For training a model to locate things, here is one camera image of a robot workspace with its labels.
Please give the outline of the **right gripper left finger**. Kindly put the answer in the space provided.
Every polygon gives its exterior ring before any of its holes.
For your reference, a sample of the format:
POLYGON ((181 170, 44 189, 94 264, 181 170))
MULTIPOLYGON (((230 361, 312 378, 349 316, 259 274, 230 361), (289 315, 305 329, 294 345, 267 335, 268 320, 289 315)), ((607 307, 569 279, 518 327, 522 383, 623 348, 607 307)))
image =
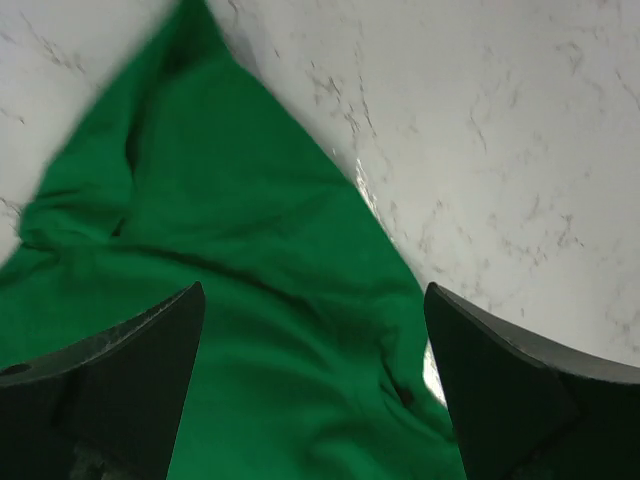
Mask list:
POLYGON ((199 347, 200 283, 1 371, 4 479, 164 479, 199 347))

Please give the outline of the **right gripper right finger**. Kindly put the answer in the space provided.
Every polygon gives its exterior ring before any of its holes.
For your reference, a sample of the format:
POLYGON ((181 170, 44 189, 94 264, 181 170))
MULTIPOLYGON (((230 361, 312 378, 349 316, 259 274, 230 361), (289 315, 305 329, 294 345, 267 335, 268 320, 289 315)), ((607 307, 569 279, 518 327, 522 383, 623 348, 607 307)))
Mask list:
POLYGON ((639 370, 430 283, 424 313, 470 479, 636 479, 639 370))

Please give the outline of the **green t shirt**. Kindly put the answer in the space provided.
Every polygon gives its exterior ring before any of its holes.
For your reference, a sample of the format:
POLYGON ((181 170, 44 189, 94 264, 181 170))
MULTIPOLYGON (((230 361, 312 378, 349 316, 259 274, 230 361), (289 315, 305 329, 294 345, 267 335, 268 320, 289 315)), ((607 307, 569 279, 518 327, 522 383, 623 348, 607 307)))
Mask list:
POLYGON ((322 149, 183 1, 49 165, 1 270, 1 361, 200 282, 173 479, 461 479, 423 294, 322 149))

